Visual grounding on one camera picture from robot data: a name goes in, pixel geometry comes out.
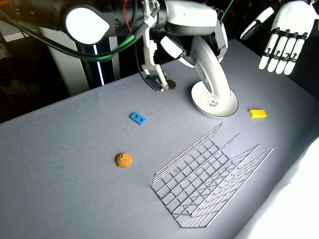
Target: swirl-shaped cookie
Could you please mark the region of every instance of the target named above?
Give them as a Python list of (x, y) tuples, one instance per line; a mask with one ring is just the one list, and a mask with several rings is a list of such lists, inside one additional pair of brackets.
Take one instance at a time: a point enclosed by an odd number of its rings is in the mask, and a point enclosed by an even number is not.
[(118, 156), (116, 156), (115, 162), (119, 167), (127, 168), (132, 163), (132, 156), (128, 153), (121, 153)]

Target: dark background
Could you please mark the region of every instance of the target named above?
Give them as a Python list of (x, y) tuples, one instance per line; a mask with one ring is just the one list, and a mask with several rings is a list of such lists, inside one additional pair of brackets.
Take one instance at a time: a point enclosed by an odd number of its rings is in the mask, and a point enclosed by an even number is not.
[[(197, 2), (206, 2), (208, 5), (226, 10), (231, 0), (197, 0)], [(274, 0), (234, 0), (224, 19), (228, 39), (239, 39), (246, 26), (262, 10), (273, 3)], [(315, 8), (319, 12), (319, 3), (315, 3)], [(253, 37), (241, 41), (260, 56), (269, 40), (274, 17), (275, 15), (265, 22), (263, 28)], [(152, 33), (152, 39), (156, 42), (159, 42), (163, 36), (162, 33)], [(118, 37), (118, 42), (123, 41), (123, 39), (123, 37)], [(191, 39), (191, 37), (181, 38), (186, 48), (190, 46)], [(319, 99), (319, 81), (317, 79), (319, 75), (318, 40), (318, 37), (309, 37), (306, 40), (297, 64), (289, 76), (291, 80), (317, 99)], [(143, 64), (143, 42), (140, 40), (137, 45), (140, 64)], [(8, 43), (7, 48), (11, 56), (0, 59), (0, 122), (69, 97), (45, 45), (28, 37)], [(159, 44), (158, 48), (155, 54), (156, 63), (162, 64), (172, 60)], [(108, 51), (108, 40), (106, 39), (105, 42), (100, 43), (98, 49)], [(92, 52), (93, 48), (86, 47), (85, 50)], [(87, 76), (90, 88), (100, 86), (100, 80), (97, 79), (98, 69), (96, 64), (86, 65), (88, 66), (87, 71), (91, 72), (90, 76)], [(120, 53), (120, 66), (122, 66), (122, 78), (138, 72), (134, 47)], [(106, 83), (114, 81), (111, 74), (113, 72), (112, 65), (109, 62), (102, 64), (102, 72)]]

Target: metal wire rack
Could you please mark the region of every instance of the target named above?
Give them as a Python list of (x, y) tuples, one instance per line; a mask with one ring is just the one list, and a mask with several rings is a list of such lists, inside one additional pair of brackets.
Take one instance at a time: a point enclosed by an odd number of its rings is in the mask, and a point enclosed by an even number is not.
[(221, 126), (204, 135), (154, 175), (152, 188), (183, 228), (210, 225), (274, 150), (249, 161), (259, 147), (256, 145), (229, 158), (223, 149), (240, 134), (218, 147), (212, 139)]

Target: white light strip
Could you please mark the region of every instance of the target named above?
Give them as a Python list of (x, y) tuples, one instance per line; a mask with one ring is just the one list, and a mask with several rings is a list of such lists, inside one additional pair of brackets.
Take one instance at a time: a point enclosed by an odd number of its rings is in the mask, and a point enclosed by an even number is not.
[[(96, 49), (96, 45), (93, 45), (93, 49), (94, 49), (95, 55), (97, 55), (98, 54), (98, 50)], [(98, 69), (99, 69), (99, 73), (100, 73), (101, 83), (102, 83), (102, 86), (103, 86), (104, 85), (104, 79), (103, 79), (103, 75), (102, 75), (101, 64), (100, 64), (100, 62), (98, 62), (97, 64), (98, 64)]]

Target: blue lego brick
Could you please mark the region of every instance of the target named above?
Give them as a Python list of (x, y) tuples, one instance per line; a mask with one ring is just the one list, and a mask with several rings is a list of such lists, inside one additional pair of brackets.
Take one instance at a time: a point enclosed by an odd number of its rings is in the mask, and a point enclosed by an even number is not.
[(134, 120), (139, 125), (143, 125), (146, 122), (146, 118), (144, 118), (143, 116), (141, 116), (138, 113), (133, 113), (131, 115), (131, 119)]

